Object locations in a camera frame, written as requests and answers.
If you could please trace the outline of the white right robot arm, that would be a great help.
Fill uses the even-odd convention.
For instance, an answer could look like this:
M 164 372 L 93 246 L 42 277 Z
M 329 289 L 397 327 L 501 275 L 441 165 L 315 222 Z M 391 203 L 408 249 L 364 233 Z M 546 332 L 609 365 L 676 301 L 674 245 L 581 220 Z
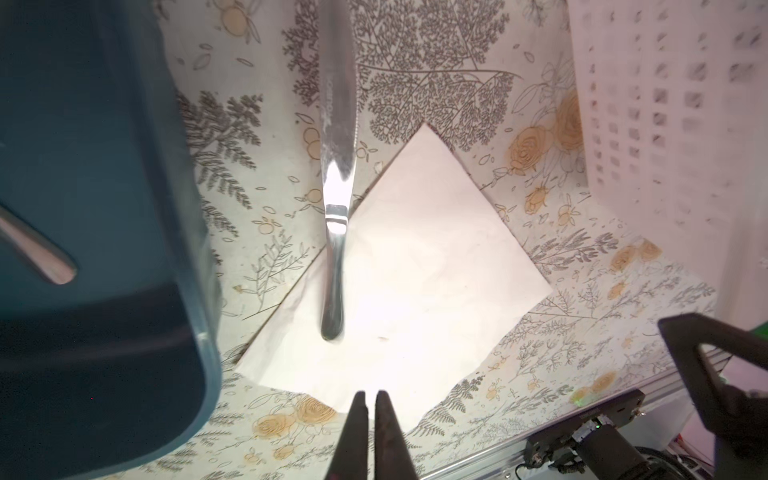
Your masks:
M 767 395 L 724 383 L 703 347 L 710 345 L 765 371 L 767 340 L 698 313 L 658 321 L 660 334 L 704 427 L 715 436 L 715 479 L 767 477 Z M 575 451 L 599 479 L 670 479 L 612 425 L 576 436 Z

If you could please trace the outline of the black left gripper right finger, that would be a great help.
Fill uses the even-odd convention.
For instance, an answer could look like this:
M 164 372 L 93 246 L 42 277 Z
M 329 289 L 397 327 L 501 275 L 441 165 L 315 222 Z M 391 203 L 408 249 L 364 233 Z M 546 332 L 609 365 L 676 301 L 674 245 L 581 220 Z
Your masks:
M 374 479 L 418 480 L 389 394 L 376 396 L 374 427 Z

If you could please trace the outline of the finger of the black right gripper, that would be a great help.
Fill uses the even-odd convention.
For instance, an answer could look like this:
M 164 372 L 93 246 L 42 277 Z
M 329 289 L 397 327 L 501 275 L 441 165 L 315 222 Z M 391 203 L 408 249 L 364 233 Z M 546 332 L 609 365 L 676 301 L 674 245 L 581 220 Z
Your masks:
M 658 321 L 704 427 L 715 436 L 716 479 L 767 477 L 767 395 L 724 383 L 702 350 L 717 347 L 765 371 L 767 340 L 698 313 Z

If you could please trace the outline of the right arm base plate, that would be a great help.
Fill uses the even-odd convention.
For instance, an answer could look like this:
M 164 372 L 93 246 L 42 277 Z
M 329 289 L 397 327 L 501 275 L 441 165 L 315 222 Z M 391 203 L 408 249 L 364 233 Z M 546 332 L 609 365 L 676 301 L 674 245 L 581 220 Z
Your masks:
M 645 394 L 638 390 L 575 412 L 527 438 L 524 465 L 561 474 L 590 470 L 598 479 L 643 479 L 650 463 L 619 429 L 640 413 Z

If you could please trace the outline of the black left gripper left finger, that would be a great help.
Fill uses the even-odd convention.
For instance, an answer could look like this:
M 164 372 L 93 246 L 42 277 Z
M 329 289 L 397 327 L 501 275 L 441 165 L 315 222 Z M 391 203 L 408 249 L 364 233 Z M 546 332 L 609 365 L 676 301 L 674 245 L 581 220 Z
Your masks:
M 368 408 L 366 394 L 353 397 L 325 480 L 366 480 L 368 474 Z

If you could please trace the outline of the silver table knife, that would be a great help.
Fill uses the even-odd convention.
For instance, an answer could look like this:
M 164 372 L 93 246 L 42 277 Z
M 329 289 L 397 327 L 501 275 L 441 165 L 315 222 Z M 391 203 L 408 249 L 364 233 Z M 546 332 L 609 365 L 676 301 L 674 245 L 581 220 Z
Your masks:
M 343 264 L 352 205 L 357 141 L 357 72 L 350 8 L 320 1 L 319 120 L 327 272 L 321 335 L 339 339 L 344 329 Z

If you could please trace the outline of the silver fork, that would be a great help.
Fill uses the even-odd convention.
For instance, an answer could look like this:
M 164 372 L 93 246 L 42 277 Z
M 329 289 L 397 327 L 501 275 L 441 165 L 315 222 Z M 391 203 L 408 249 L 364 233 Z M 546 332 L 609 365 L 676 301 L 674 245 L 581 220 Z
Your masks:
M 75 262 L 66 252 L 4 206 L 1 207 L 1 240 L 50 284 L 66 285 L 77 276 Z

